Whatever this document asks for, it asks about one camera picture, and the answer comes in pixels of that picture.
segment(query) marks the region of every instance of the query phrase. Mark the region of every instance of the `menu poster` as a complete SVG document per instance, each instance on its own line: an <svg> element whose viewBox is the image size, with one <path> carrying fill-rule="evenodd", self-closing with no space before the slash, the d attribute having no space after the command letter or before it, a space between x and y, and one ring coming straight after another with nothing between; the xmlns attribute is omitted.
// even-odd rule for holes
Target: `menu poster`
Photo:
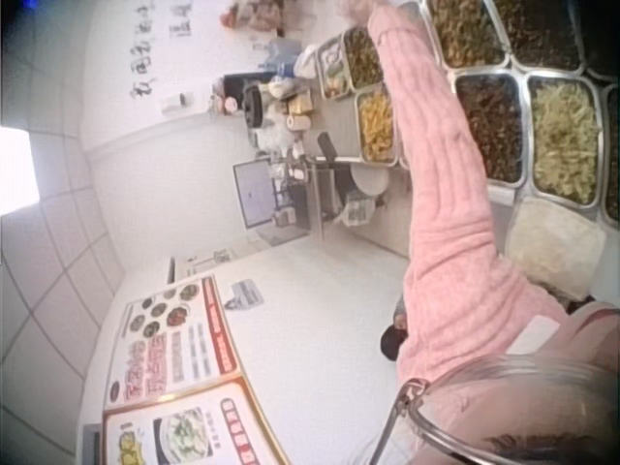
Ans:
<svg viewBox="0 0 620 465"><path fill-rule="evenodd" d="M127 306L106 410L218 381L238 365L213 277L183 284Z"/></svg>
<svg viewBox="0 0 620 465"><path fill-rule="evenodd" d="M107 414L104 448L108 465L288 463L240 376L173 400Z"/></svg>

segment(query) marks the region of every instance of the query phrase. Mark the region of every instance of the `ceiling tile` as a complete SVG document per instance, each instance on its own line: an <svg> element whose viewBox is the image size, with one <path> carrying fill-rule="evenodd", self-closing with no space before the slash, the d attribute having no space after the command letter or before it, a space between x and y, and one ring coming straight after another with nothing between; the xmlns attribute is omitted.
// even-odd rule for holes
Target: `ceiling tile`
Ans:
<svg viewBox="0 0 620 465"><path fill-rule="evenodd" d="M2 126L28 129L31 67L2 55Z"/></svg>
<svg viewBox="0 0 620 465"><path fill-rule="evenodd" d="M43 211L60 260L69 266L88 247L74 197L64 194L44 201Z"/></svg>
<svg viewBox="0 0 620 465"><path fill-rule="evenodd" d="M35 24L34 65L60 83L70 53L69 37L51 21L38 14L35 17Z"/></svg>
<svg viewBox="0 0 620 465"><path fill-rule="evenodd" d="M99 201L93 189L75 192L77 212L86 230L88 241L92 244L106 233L106 223L101 213Z"/></svg>
<svg viewBox="0 0 620 465"><path fill-rule="evenodd" d="M90 314L101 325L111 305L112 291L90 250L69 269L69 277Z"/></svg>
<svg viewBox="0 0 620 465"><path fill-rule="evenodd" d="M38 205L2 217L2 253L30 308L62 272Z"/></svg>
<svg viewBox="0 0 620 465"><path fill-rule="evenodd" d="M74 189L91 186L90 166L77 139L65 138L65 157L71 186Z"/></svg>
<svg viewBox="0 0 620 465"><path fill-rule="evenodd" d="M72 455L57 447L54 443L35 433L23 421L0 410L0 436L2 450L0 463L27 463L28 465L73 465Z"/></svg>
<svg viewBox="0 0 620 465"><path fill-rule="evenodd" d="M0 266L0 326L2 327L2 357L13 342L17 331L28 318L28 308L17 292L16 284L5 266Z"/></svg>
<svg viewBox="0 0 620 465"><path fill-rule="evenodd" d="M116 250L114 250L109 235L106 234L93 245L93 252L104 274L108 278L108 282L116 291L123 281L125 270L118 260Z"/></svg>
<svg viewBox="0 0 620 465"><path fill-rule="evenodd" d="M76 449L82 380L30 319L2 364L2 403L67 450Z"/></svg>
<svg viewBox="0 0 620 465"><path fill-rule="evenodd" d="M99 329L66 276L37 307L35 318L65 359L86 376Z"/></svg>
<svg viewBox="0 0 620 465"><path fill-rule="evenodd" d="M30 146L41 199L71 190L62 137L34 133Z"/></svg>
<svg viewBox="0 0 620 465"><path fill-rule="evenodd" d="M62 92L60 86L38 71L32 75L28 128L62 134Z"/></svg>
<svg viewBox="0 0 620 465"><path fill-rule="evenodd" d="M64 134L67 136L79 136L79 124L81 122L81 104L69 91L63 92L62 121Z"/></svg>

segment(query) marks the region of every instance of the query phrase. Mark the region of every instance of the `metal food tray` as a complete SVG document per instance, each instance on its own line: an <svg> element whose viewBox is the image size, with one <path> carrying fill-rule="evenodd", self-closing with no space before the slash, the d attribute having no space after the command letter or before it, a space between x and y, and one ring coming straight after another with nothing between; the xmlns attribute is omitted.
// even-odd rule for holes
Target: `metal food tray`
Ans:
<svg viewBox="0 0 620 465"><path fill-rule="evenodd" d="M501 70L506 68L510 61L510 46L509 42L506 41L506 34L502 35L500 31L504 31L504 26L502 22L499 20L499 16L497 15L497 11L495 10L495 5L491 0L480 0L481 3L486 7L488 14L491 18L491 22L493 23L493 28L495 29L495 33L497 34L497 40L502 47L504 52L504 60L501 63L497 63L495 65L479 65L479 66L467 66L461 68L453 68L451 67L446 58L444 57L444 50L442 49L442 43L439 40L439 34L437 32L437 28L435 27L435 23L433 22L433 15L430 12L430 6L428 2L432 0L419 0L420 13L424 18L424 23L426 24L426 30L433 42L433 48L435 49L435 57L437 58L437 62L440 66L447 71L448 73L456 73L460 70L471 70L471 71L489 71L489 70Z"/></svg>
<svg viewBox="0 0 620 465"><path fill-rule="evenodd" d="M375 82L374 84L370 84L367 85L365 87L361 87L361 88L357 88L354 84L353 84L353 76L351 75L351 66L349 64L349 53L347 53L347 36L349 34L351 34L353 31L356 31L358 29L366 29L365 27L362 26L356 26L356 27L352 27L348 30L346 30L343 34L342 34L342 48L344 50L344 60L345 60L345 70L347 72L347 76L349 78L349 87L351 87L351 90L353 90L355 93L364 90L364 89L369 89L369 88L373 88L376 85L380 85L383 84L383 80L380 80L379 82Z"/></svg>
<svg viewBox="0 0 620 465"><path fill-rule="evenodd" d="M323 68L323 60L321 59L321 52L324 51L326 48L331 47L333 44L337 42L340 42L340 47L342 49L342 62L345 66L344 73L345 73L345 77L347 78L349 88L347 89L347 92L336 95L334 97L328 97L326 96L326 85L325 85L325 78L324 78L326 70ZM347 63L347 50L345 49L344 35L340 34L332 39L329 39L322 46L320 46L315 52L315 59L317 61L317 75L319 75L319 84L321 86L321 96L324 98L324 100L333 101L333 100L343 99L349 96L352 90L351 74L349 73L349 65Z"/></svg>
<svg viewBox="0 0 620 465"><path fill-rule="evenodd" d="M577 46L577 54L579 55L579 66L577 67L576 70L559 70L555 68L542 67L542 66L528 66L528 65L524 65L523 63L521 63L516 57L516 55L514 54L514 50L512 50L511 39L508 33L506 32L506 28L504 27L504 21L502 20L502 17L500 16L499 11L497 10L497 7L495 6L493 2L488 2L488 5L489 5L489 11L491 12L491 15L495 16L495 18L497 19L497 22L496 22L497 31L500 34L500 37L502 38L501 40L508 46L508 51L509 51L511 62L514 64L516 68L523 71L524 73L530 73L530 72L535 72L535 71L556 71L556 72L560 72L560 73L563 73L565 75L570 75L570 76L580 76L581 74L583 74L586 68L585 49L583 47L583 40L581 38L581 26L578 21L577 8L575 6L574 0L569 0L568 7L569 7L569 18L571 20L571 24L573 25L574 41Z"/></svg>
<svg viewBox="0 0 620 465"><path fill-rule="evenodd" d="M604 120L604 179L603 179L603 192L601 197L601 216L604 221L613 227L614 229L618 229L618 222L611 218L607 213L607 189L609 189L609 167L611 165L611 157L618 156L618 154L611 153L611 126L609 119L609 108L608 100L609 94L612 90L618 90L618 84L611 84L607 86L603 91L602 96L602 106L603 106L603 120Z"/></svg>
<svg viewBox="0 0 620 465"><path fill-rule="evenodd" d="M536 164L536 150L535 150L535 131L534 131L534 115L532 111L532 92L530 91L530 80L532 78L542 78L555 81L568 81L568 82L580 82L590 90L590 96L592 98L592 104L595 108L597 124L599 126L599 138L598 138L598 157L597 157L597 185L594 199L588 204L578 203L565 199L564 197L555 196L542 191L536 185L534 180L534 165ZM531 131L529 133L529 147L530 147L530 163L529 163L529 180L530 187L535 195L538 197L554 201L575 210L587 210L596 207L601 201L601 192L603 190L603 176L605 166L605 147L604 147L604 129L603 129L603 113L601 110L601 100L599 98L599 92L590 80L584 77L576 77L571 73L560 73L557 71L535 71L528 73L524 79L524 95L525 102L528 109L529 125Z"/></svg>
<svg viewBox="0 0 620 465"><path fill-rule="evenodd" d="M486 180L491 185L500 186L500 187L508 187L510 189L516 190L520 188L523 185L523 183L525 183L525 179L527 178L527 171L529 167L529 158L530 158L530 154L532 153L531 147L529 144L529 139L531 138L530 133L533 131L533 128L530 125L530 117L529 117L528 106L527 106L526 99L525 99L525 89L524 89L525 84L523 82L523 78L520 75L517 75L510 70L486 70L486 71L468 70L468 71L462 71L460 73L454 74L452 79L450 80L450 84L452 87L452 92L454 93L454 95L457 95L456 94L456 83L458 82L459 79L471 78L471 77L493 77L493 76L506 76L508 78L511 78L516 87L518 104L521 110L521 156L520 156L521 176L516 182L507 182L507 181L502 181L499 179L492 179L490 177L487 177Z"/></svg>
<svg viewBox="0 0 620 465"><path fill-rule="evenodd" d="M391 99L391 97L389 96L388 90L382 83L375 84L370 87L365 87L364 90L356 93L356 123L357 123L357 134L359 135L359 158L366 165L370 165L373 167L393 167L398 163L399 157L398 157L398 152L396 150L396 147L400 143L400 139L397 136L398 131L394 126L392 126L392 143L391 143L391 150L390 150L392 153L393 160L390 160L388 162L373 162L370 160L366 160L364 156L364 151L363 151L364 140L363 140L363 133L361 131L361 122L359 120L359 103L361 99L363 99L365 96L367 96L368 94L372 94L376 91L383 92L384 94L387 95L388 98ZM394 121L395 121L395 118L393 117L393 108L392 108L392 122Z"/></svg>

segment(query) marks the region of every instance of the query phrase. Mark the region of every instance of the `small notice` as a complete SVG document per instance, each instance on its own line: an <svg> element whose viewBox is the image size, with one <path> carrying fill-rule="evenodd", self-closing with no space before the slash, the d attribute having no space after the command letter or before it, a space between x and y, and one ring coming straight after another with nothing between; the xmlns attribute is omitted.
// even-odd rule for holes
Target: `small notice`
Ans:
<svg viewBox="0 0 620 465"><path fill-rule="evenodd" d="M264 304L264 299L256 284L246 279L232 285L234 297L224 304L227 310L249 310Z"/></svg>

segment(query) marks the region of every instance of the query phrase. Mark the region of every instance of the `pink knit sweater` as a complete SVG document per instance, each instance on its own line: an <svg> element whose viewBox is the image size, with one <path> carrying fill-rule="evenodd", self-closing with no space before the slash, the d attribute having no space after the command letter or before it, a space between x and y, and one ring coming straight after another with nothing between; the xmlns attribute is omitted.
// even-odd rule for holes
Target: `pink knit sweater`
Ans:
<svg viewBox="0 0 620 465"><path fill-rule="evenodd" d="M482 156L419 27L391 6L377 8L368 25L414 183L399 384L503 353L536 315L568 318L498 256Z"/></svg>

